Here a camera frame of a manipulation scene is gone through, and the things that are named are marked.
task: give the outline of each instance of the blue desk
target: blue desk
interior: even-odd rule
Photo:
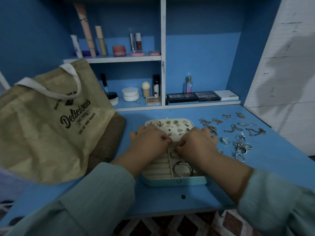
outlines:
[[[236,112],[242,112],[246,119],[240,119],[236,116]],[[137,131],[140,125],[143,125],[150,119],[187,118],[195,126],[202,127],[198,121],[199,118],[203,117],[207,120],[212,118],[222,119],[222,114],[231,114],[232,119],[222,120],[223,123],[216,126],[219,137],[227,137],[234,142],[236,141],[235,136],[239,131],[225,133],[223,130],[230,130],[231,124],[236,124],[240,121],[255,123],[257,127],[250,128],[256,130],[259,127],[263,128],[266,134],[250,137],[245,127],[241,127],[244,129],[243,133],[247,137],[247,143],[253,145],[253,150],[246,154],[245,163],[251,167],[260,167],[273,171],[288,181],[315,189],[314,162],[241,105],[128,111],[120,112],[120,114],[127,119],[127,123],[117,155],[122,154],[130,145],[129,132]],[[232,144],[225,146],[219,142],[218,148],[222,149],[224,154],[230,157],[235,152]],[[72,188],[79,180],[53,187],[34,184],[15,202],[8,214],[0,222],[0,226],[7,225],[14,217],[27,215],[47,204]],[[156,188],[148,187],[137,179],[135,194],[136,202],[129,210],[128,218],[234,207],[233,202],[210,178],[206,185]]]

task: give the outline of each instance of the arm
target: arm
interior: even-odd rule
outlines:
[[[207,128],[193,128],[176,150],[210,175],[238,206],[239,214],[265,236],[315,235],[313,191],[220,154],[217,143]]]
[[[154,126],[140,127],[130,138],[125,153],[111,164],[97,165],[72,190],[23,218],[7,235],[111,235],[135,201],[134,177],[171,143]]]

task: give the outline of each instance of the white bag strap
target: white bag strap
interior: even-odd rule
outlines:
[[[25,77],[24,79],[20,80],[19,82],[15,83],[14,85],[21,85],[21,86],[29,87],[31,89],[36,90],[37,92],[42,93],[45,96],[55,98],[55,99],[74,99],[74,98],[78,97],[81,94],[82,87],[81,87],[81,82],[80,82],[80,79],[77,75],[76,70],[69,63],[62,64],[59,67],[63,68],[65,71],[67,71],[74,78],[75,82],[77,83],[77,93],[76,94],[65,95],[65,94],[61,94],[61,93],[54,93],[54,92],[46,89],[43,85],[36,82],[34,79],[31,79],[28,77]]]

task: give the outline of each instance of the person's left hand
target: person's left hand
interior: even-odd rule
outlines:
[[[166,152],[171,144],[171,137],[153,124],[140,126],[138,132],[130,133],[131,146],[128,151],[132,151],[142,157],[153,161]]]

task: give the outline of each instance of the black eyeshadow palette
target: black eyeshadow palette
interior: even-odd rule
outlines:
[[[167,95],[169,103],[184,103],[198,101],[198,97],[194,93],[172,93]]]
[[[194,92],[194,94],[196,94],[199,102],[221,100],[221,98],[217,94],[215,94],[213,91]]]

